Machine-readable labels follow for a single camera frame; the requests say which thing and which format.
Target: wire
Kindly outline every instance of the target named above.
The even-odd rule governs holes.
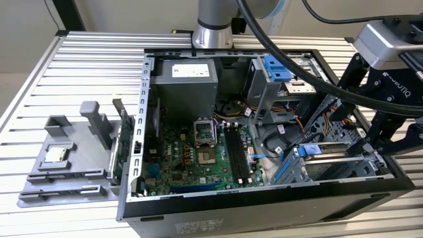
[[[231,119],[238,119],[238,118],[243,118],[243,117],[224,117],[222,115],[219,115],[218,113],[214,113],[219,118],[224,119],[224,120],[231,120]]]
[[[351,24],[351,23],[383,20],[383,18],[387,17],[387,16],[373,16],[373,17],[363,17],[363,18],[354,18],[354,19],[344,19],[344,20],[330,20],[318,15],[318,13],[312,10],[307,0],[303,0],[303,4],[307,11],[314,16],[314,18],[316,18],[319,21],[327,24]]]
[[[266,35],[254,15],[250,10],[250,7],[246,3],[246,0],[236,0],[239,5],[239,10],[244,15],[244,19],[248,23],[250,29],[254,32],[258,40],[260,41],[264,48],[270,51],[276,60],[288,68],[288,70],[320,91],[334,95],[339,99],[360,105],[363,107],[371,108],[381,112],[406,115],[413,117],[423,116],[423,107],[401,105],[394,103],[387,103],[381,100],[367,98],[356,93],[352,93],[331,83],[324,82],[324,80],[315,77],[311,73],[308,73],[292,60],[291,58],[280,51],[278,46],[274,44],[268,36]]]
[[[327,112],[324,112],[323,118],[324,118],[324,131],[323,131],[323,134],[327,135],[328,132],[330,132],[330,120],[328,120],[328,113]]]
[[[48,5],[47,5],[46,0],[44,0],[44,4],[46,4],[46,7],[47,7],[47,11],[48,11],[48,13],[50,13],[50,15],[51,15],[51,17],[52,17],[52,20],[54,20],[54,22],[55,22],[55,24],[56,24],[56,26],[58,26],[58,30],[60,30],[59,24],[58,24],[58,22],[56,22],[56,19],[54,18],[54,15],[52,15],[51,9],[48,8]]]

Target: label sticker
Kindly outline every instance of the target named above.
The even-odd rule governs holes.
[[[276,153],[279,154],[279,155],[282,155],[282,153],[283,153],[283,150],[282,150],[282,148],[278,146],[278,148],[275,149],[275,151],[276,151]]]
[[[172,65],[172,77],[210,77],[210,67],[203,64],[175,64]]]
[[[246,115],[246,116],[250,116],[250,115],[251,115],[251,112],[252,112],[251,108],[247,108],[247,109],[246,109],[246,112],[244,112],[244,115]]]
[[[223,219],[175,223],[178,234],[218,231],[222,228]]]
[[[280,124],[278,126],[278,131],[279,131],[280,134],[284,134],[284,126],[283,126],[283,124]]]

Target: aluminum workbench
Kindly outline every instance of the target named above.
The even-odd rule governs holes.
[[[339,77],[355,53],[342,38],[272,37],[272,40],[282,49],[318,49]],[[263,47],[254,36],[235,36],[234,43],[240,49]],[[26,209],[16,202],[47,136],[43,127],[50,115],[83,121],[79,105],[96,100],[100,113],[118,119],[112,105],[118,97],[130,114],[135,114],[143,49],[150,47],[190,48],[190,35],[71,32],[66,37],[55,37],[0,119],[0,236],[139,237],[128,224],[115,221],[118,201]],[[365,108],[362,112],[371,120],[374,112]],[[403,138],[411,122],[399,129],[395,140]],[[401,198],[348,221],[224,237],[423,237],[423,151],[397,158],[418,187]]]

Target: motherboard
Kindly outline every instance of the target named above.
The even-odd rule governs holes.
[[[226,132],[223,126],[211,123],[211,127],[207,127],[208,131],[204,131],[206,124],[200,124],[199,131],[195,130],[192,125],[164,126],[163,153],[162,155],[158,154],[156,157],[152,156],[147,164],[146,187],[150,195],[264,185],[259,163],[250,156],[254,153],[254,144],[248,127],[239,125],[234,129],[234,135],[239,137],[240,144],[228,146],[226,138],[228,129]],[[200,147],[195,135],[202,139],[215,138],[216,144]],[[244,180],[238,177],[239,165],[234,164],[236,160],[234,160],[234,153],[231,152],[232,147],[242,151],[242,155],[238,157],[243,161],[238,163],[248,169]]]

